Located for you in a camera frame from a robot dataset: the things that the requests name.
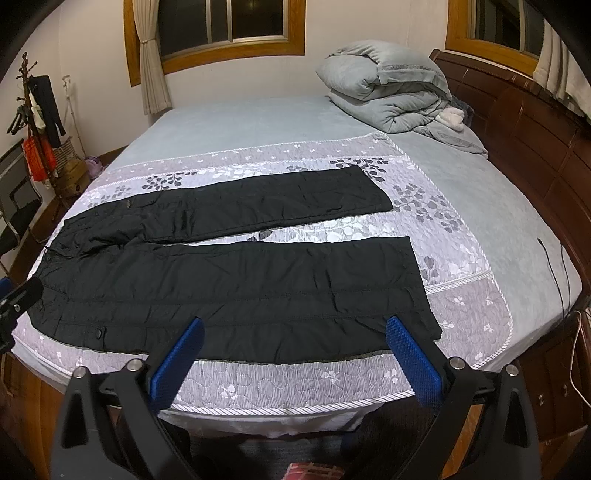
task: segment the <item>black office chair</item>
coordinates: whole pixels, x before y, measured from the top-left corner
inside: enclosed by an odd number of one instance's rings
[[[21,244],[27,230],[31,233],[30,225],[41,203],[20,141],[0,158],[0,218],[6,223],[0,235],[0,259]],[[1,260],[0,267],[15,283]]]

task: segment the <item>orange bag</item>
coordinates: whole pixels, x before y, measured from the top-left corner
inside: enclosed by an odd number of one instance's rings
[[[49,170],[53,172],[56,169],[56,157],[53,154],[53,149],[49,144],[49,140],[45,135],[41,137],[41,148],[43,149],[43,153],[45,154],[45,158],[49,163]],[[31,175],[33,180],[35,181],[43,181],[47,180],[47,173],[45,173],[45,169],[43,168],[43,163],[41,163],[41,157],[39,156],[39,152],[37,151],[37,146],[35,145],[35,139],[33,137],[27,138],[22,143],[22,149],[25,151],[25,156],[27,158],[27,163],[29,165],[29,170],[31,170]]]

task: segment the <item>metal screw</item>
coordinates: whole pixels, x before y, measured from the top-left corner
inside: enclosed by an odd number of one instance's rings
[[[134,358],[133,360],[127,362],[127,370],[130,372],[137,372],[140,368],[142,368],[143,364],[144,363],[139,358]]]
[[[512,377],[519,375],[519,369],[515,365],[509,364],[505,367],[505,370]]]
[[[82,378],[86,375],[88,369],[86,367],[78,367],[74,370],[74,378]]]
[[[466,366],[466,362],[464,360],[462,360],[460,357],[455,356],[453,358],[450,358],[449,364],[452,366],[452,368],[454,368],[455,370],[461,370]]]

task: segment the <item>gray bed sheet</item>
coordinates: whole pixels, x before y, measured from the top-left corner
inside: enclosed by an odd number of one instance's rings
[[[231,148],[284,142],[337,140],[375,131],[327,97],[213,103],[167,112],[110,166],[120,168]],[[569,298],[560,242],[525,196],[481,155],[458,151],[414,132],[390,134],[451,201],[480,242],[511,311],[511,344],[488,368],[500,369],[523,353],[562,317],[560,290]],[[581,282],[566,251],[571,304]]]

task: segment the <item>mattress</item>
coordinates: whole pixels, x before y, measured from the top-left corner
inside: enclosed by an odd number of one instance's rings
[[[67,215],[162,188],[346,164],[362,166],[397,202],[395,210],[211,242],[408,235],[443,329],[440,347],[475,368],[500,369],[561,318],[538,238],[548,249],[563,297],[569,297],[565,271],[572,301],[580,293],[580,278],[566,254],[562,268],[560,244],[550,228],[486,159],[415,133],[376,132],[324,97],[171,111],[132,143]],[[14,353],[61,389],[78,365],[110,371],[132,358],[59,344],[33,329],[27,315],[15,338]],[[367,411],[411,394],[388,352],[300,365],[197,361],[163,416],[200,434],[279,436],[351,429]]]

